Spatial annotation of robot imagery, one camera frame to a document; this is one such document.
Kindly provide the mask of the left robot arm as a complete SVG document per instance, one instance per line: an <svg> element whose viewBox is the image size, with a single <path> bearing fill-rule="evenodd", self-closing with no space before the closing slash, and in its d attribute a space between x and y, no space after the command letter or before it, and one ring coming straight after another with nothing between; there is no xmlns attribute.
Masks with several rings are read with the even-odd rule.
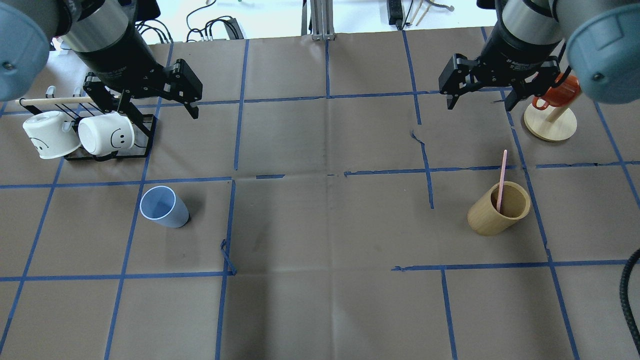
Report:
<svg viewBox="0 0 640 360"><path fill-rule="evenodd" d="M144 134L132 99L160 97L198 119L203 85L189 64L162 66L119 0L3 0L0 98L22 98L45 68L60 37L89 68L83 89L98 109L128 117Z"/></svg>

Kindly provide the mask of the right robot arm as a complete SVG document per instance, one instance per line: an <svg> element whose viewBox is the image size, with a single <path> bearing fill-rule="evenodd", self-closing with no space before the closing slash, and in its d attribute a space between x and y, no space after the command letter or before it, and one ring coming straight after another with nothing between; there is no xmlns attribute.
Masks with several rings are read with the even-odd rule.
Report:
<svg viewBox="0 0 640 360"><path fill-rule="evenodd" d="M574 75L582 92L603 104L637 101L637 0L478 0L496 23L475 59L453 54L438 78L452 110L459 98L486 87L510 87L507 111L542 96Z"/></svg>

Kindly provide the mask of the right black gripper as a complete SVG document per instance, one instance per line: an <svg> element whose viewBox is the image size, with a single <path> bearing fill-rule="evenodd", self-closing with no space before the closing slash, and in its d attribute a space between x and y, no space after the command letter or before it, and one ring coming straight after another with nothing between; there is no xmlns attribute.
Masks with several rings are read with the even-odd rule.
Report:
<svg viewBox="0 0 640 360"><path fill-rule="evenodd" d="M547 57L533 68L518 70L515 63L489 63L453 54L439 75L439 93L446 95L446 109L453 110L460 96L485 87L512 87L504 100L505 111L511 112L529 96L543 95L560 75L558 59Z"/></svg>

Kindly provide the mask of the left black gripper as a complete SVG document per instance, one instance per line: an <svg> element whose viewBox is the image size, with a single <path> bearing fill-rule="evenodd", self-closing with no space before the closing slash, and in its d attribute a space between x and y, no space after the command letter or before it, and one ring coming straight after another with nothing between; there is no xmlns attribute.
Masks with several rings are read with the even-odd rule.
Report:
<svg viewBox="0 0 640 360"><path fill-rule="evenodd" d="M90 71L84 91L100 110L126 116L146 136L147 143L153 143L153 115L142 114L132 100L159 97L175 101L185 107L192 119L199 118L203 84L185 59L179 58L166 67L156 64L147 71L124 71L118 79L105 79Z"/></svg>

